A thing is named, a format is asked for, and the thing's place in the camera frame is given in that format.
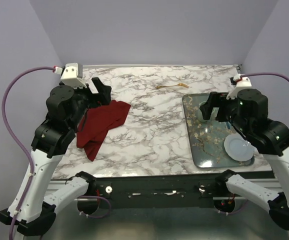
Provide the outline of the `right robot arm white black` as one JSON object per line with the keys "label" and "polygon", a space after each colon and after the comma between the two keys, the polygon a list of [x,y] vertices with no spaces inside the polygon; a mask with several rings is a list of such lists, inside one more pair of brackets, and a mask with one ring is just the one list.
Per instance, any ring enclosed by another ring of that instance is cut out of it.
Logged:
{"label": "right robot arm white black", "polygon": [[268,118],[268,98],[247,88],[230,99],[227,92],[211,92],[200,106],[202,117],[209,120],[218,108],[216,120],[229,122],[236,132],[263,155],[279,181],[281,192],[257,185],[232,170],[221,173],[214,184],[220,196],[239,195],[263,208],[282,229],[289,231],[289,128]]}

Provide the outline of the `gold fork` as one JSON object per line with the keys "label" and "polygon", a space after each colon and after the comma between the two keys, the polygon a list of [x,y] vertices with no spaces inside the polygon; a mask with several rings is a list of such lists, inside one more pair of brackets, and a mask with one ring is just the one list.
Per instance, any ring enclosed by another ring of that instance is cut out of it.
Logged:
{"label": "gold fork", "polygon": [[175,85],[158,85],[155,88],[156,89],[162,89],[162,88],[173,88],[173,87],[183,87],[183,88],[186,88],[186,89],[189,88],[189,86],[187,84],[185,84],[185,83],[178,83],[178,84],[175,84]]}

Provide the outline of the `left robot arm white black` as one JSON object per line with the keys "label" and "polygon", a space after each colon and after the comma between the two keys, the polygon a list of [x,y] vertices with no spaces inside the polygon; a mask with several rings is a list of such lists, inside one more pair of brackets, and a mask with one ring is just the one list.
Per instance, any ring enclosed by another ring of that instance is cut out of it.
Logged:
{"label": "left robot arm white black", "polygon": [[89,198],[96,192],[95,177],[81,171],[64,187],[46,195],[56,167],[85,125],[87,111],[111,102],[112,88],[97,77],[92,83],[96,93],[88,85],[73,88],[63,82],[50,91],[46,118],[34,132],[31,151],[26,151],[29,165],[21,187],[9,208],[0,211],[0,222],[11,227],[11,240],[44,235],[74,199]]}

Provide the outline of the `dark red cloth napkin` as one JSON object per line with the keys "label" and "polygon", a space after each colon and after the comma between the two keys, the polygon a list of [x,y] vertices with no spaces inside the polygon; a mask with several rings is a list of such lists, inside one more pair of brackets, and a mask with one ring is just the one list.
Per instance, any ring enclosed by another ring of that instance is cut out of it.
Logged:
{"label": "dark red cloth napkin", "polygon": [[112,100],[109,105],[91,108],[83,118],[77,133],[76,146],[84,149],[87,158],[94,161],[109,130],[122,126],[131,105]]}

